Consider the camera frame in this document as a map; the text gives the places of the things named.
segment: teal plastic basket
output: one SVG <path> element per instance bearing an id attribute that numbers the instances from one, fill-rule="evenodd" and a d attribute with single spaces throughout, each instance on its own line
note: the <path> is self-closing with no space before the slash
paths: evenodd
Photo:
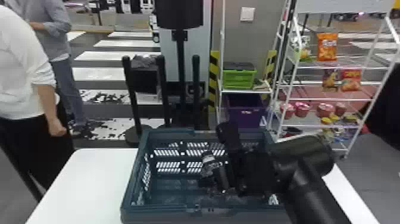
<path id="1" fill-rule="evenodd" d="M 257 70 L 251 63 L 224 63 L 224 89 L 252 89 Z"/>
<path id="2" fill-rule="evenodd" d="M 240 130 L 243 146 L 266 150 L 272 138 L 263 129 Z M 132 174 L 121 205 L 123 223 L 138 222 L 247 222 L 254 219 L 287 223 L 281 205 L 259 197 L 229 195 L 211 198 L 199 188 L 201 154 L 212 150 L 228 161 L 227 151 L 214 133 L 192 129 L 152 129 L 143 133 Z"/>

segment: jeans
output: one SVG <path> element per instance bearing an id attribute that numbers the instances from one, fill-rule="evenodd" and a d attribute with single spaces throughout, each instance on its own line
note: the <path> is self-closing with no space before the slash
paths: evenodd
<path id="1" fill-rule="evenodd" d="M 67 113 L 73 113 L 75 124 L 85 125 L 87 118 L 83 112 L 83 102 L 79 90 L 76 88 L 74 76 L 72 74 L 71 59 L 62 61 L 51 61 L 55 79 L 57 80 L 57 92 L 64 103 Z"/>

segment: snack bag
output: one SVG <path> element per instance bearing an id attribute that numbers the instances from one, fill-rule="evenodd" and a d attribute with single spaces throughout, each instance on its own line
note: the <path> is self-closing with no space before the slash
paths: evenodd
<path id="1" fill-rule="evenodd" d="M 318 33 L 318 60 L 336 61 L 337 33 Z"/>
<path id="2" fill-rule="evenodd" d="M 324 76 L 322 77 L 322 87 L 324 92 L 337 92 L 339 85 L 338 69 L 324 69 Z"/>
<path id="3" fill-rule="evenodd" d="M 359 91 L 361 89 L 361 69 L 342 70 L 342 91 Z"/>
<path id="4" fill-rule="evenodd" d="M 310 62 L 313 60 L 311 58 L 310 41 L 310 36 L 301 36 L 302 49 L 300 49 L 297 36 L 292 37 L 290 40 L 292 48 L 299 53 L 300 62 Z"/>

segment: orange snack bag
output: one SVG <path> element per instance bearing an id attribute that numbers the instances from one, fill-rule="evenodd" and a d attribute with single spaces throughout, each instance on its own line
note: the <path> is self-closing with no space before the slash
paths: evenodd
<path id="1" fill-rule="evenodd" d="M 336 61 L 337 33 L 318 33 L 318 60 Z"/>
<path id="2" fill-rule="evenodd" d="M 342 91 L 361 89 L 361 69 L 342 69 Z"/>

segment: gray shirt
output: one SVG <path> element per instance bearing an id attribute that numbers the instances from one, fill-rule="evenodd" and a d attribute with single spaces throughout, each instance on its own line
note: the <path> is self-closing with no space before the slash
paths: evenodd
<path id="1" fill-rule="evenodd" d="M 67 33 L 71 21 L 62 0 L 13 0 L 21 6 L 21 16 L 32 22 L 43 23 L 46 31 L 36 31 L 50 61 L 71 54 Z"/>

